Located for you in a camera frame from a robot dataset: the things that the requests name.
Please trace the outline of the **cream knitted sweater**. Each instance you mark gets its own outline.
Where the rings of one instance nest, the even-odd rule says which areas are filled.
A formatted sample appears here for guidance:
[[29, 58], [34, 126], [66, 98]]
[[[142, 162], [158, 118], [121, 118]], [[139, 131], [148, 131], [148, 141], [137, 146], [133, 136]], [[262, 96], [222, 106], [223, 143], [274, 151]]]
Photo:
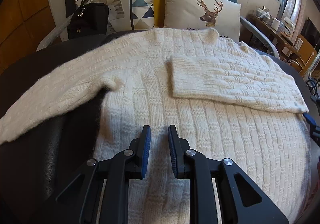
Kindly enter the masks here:
[[279, 64], [214, 29], [156, 28], [121, 36], [30, 87], [1, 118], [1, 143], [106, 89], [93, 155], [125, 149], [151, 128], [146, 179], [131, 181], [130, 223], [187, 223], [190, 186], [174, 178], [167, 133], [209, 158], [231, 158], [294, 223], [311, 184], [306, 102]]

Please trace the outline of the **wooden folding chair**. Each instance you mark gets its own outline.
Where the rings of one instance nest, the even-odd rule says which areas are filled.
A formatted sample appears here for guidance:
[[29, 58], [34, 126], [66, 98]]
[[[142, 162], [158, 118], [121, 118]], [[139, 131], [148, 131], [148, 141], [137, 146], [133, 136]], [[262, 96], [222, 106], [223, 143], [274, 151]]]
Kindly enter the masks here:
[[295, 47], [299, 48], [298, 52], [301, 56], [293, 54], [289, 59], [288, 64], [293, 67], [300, 76], [304, 76], [313, 63], [317, 52], [310, 42], [301, 34], [298, 35], [295, 44]]

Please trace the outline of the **blue toy ride-on car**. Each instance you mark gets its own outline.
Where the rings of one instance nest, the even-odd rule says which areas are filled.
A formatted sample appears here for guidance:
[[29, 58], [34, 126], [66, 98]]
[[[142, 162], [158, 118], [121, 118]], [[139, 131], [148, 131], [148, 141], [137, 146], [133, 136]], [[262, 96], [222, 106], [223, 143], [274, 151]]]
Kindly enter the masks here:
[[319, 79], [315, 79], [314, 77], [308, 78], [306, 81], [306, 85], [313, 96], [318, 95], [318, 87], [319, 87]]

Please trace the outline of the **wooden side table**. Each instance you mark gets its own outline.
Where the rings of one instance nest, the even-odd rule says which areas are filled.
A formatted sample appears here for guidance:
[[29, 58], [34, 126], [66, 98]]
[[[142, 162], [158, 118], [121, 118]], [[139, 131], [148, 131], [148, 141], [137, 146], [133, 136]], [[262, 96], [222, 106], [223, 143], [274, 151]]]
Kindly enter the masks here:
[[282, 34], [275, 31], [271, 26], [259, 20], [253, 14], [250, 14], [248, 19], [274, 44], [282, 60], [296, 59], [302, 56], [293, 45], [285, 40]]

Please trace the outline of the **black television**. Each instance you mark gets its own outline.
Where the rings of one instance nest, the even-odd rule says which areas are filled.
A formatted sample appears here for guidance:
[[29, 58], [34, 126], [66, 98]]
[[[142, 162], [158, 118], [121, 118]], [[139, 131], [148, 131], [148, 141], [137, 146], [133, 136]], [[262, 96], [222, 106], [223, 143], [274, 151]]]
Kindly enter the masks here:
[[314, 47], [316, 52], [319, 52], [320, 34], [313, 22], [307, 18], [302, 28], [301, 34]]

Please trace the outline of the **white mug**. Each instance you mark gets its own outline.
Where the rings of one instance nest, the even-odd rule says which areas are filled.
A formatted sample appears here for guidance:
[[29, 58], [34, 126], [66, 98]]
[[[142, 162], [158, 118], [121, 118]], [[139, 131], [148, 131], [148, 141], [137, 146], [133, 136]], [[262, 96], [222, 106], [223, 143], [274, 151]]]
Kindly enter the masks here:
[[274, 29], [275, 31], [277, 31], [279, 29], [280, 26], [280, 21], [276, 18], [273, 19], [271, 27], [272, 29]]

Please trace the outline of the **black handbag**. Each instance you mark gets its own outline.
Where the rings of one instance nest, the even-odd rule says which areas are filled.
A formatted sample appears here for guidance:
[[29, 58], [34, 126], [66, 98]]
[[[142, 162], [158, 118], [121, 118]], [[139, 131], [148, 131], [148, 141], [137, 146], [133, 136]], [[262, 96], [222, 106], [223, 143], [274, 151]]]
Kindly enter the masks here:
[[67, 27], [69, 39], [107, 33], [108, 6], [104, 3], [89, 3], [79, 7]]

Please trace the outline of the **deer print cushion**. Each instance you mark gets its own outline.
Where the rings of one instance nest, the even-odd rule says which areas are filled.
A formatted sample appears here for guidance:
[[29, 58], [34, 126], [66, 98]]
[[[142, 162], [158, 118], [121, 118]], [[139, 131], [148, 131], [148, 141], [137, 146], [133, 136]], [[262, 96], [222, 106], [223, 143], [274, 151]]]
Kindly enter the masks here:
[[229, 0], [165, 0], [164, 26], [203, 30], [214, 28], [221, 36], [240, 38], [241, 5]]

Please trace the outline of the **triangle pattern cushion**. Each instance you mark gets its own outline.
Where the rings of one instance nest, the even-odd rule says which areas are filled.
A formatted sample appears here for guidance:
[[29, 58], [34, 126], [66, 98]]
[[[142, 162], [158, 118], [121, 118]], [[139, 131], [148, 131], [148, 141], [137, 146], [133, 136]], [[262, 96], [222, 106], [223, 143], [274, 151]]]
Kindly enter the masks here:
[[107, 34], [148, 30], [155, 26], [154, 0], [75, 0], [81, 4], [103, 3], [109, 8]]

